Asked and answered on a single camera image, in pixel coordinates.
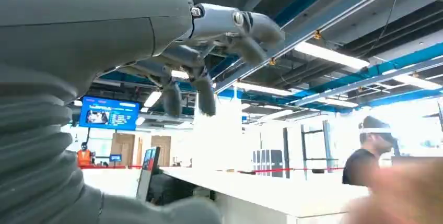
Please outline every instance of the digital display screen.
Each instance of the digital display screen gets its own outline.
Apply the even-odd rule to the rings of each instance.
[[[136,102],[84,96],[79,125],[133,131],[138,111]]]
[[[156,148],[147,149],[145,160],[143,161],[143,169],[152,171],[155,161]]]
[[[110,155],[109,161],[120,162],[122,161],[122,155]]]

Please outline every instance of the man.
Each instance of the man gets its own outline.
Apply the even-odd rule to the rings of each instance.
[[[83,142],[81,144],[81,150],[77,152],[77,162],[79,166],[90,166],[92,154],[88,149],[88,144]]]
[[[359,128],[362,146],[346,161],[343,184],[370,186],[369,176],[379,168],[380,156],[390,152],[397,140],[392,137],[388,124],[371,116],[366,117]]]

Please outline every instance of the black t-shirt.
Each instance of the black t-shirt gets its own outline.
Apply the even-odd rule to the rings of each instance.
[[[370,168],[378,167],[375,155],[366,149],[355,151],[346,161],[343,169],[343,184],[368,186],[362,180],[362,174],[368,173]]]

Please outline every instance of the monitor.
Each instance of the monitor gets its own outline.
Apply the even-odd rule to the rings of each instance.
[[[79,125],[133,131],[138,111],[137,102],[84,96]]]
[[[152,175],[157,171],[158,157],[160,156],[160,147],[147,149],[143,159],[140,179],[138,180],[136,198],[142,202],[149,201],[148,191]]]

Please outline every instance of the robotic arm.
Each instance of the robotic arm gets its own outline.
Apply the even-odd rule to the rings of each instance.
[[[284,33],[268,16],[240,11],[232,7],[198,4],[191,8],[193,30],[187,39],[180,39],[159,56],[139,61],[121,71],[147,77],[164,90],[165,111],[173,116],[181,112],[180,92],[173,85],[168,66],[183,68],[200,95],[202,113],[215,114],[212,81],[204,65],[203,53],[187,45],[223,45],[240,55],[250,65],[259,65],[266,53],[259,45],[275,46],[284,40]]]
[[[0,7],[0,223],[221,223],[202,199],[158,208],[84,184],[60,126],[72,116],[65,105],[116,66],[154,80],[174,97],[165,105],[177,114],[166,63],[187,70],[205,97],[210,79],[201,60],[172,52],[218,41],[256,64],[264,57],[258,44],[282,35],[269,33],[275,25],[267,17],[192,0],[0,0]],[[200,107],[211,115],[208,104]]]

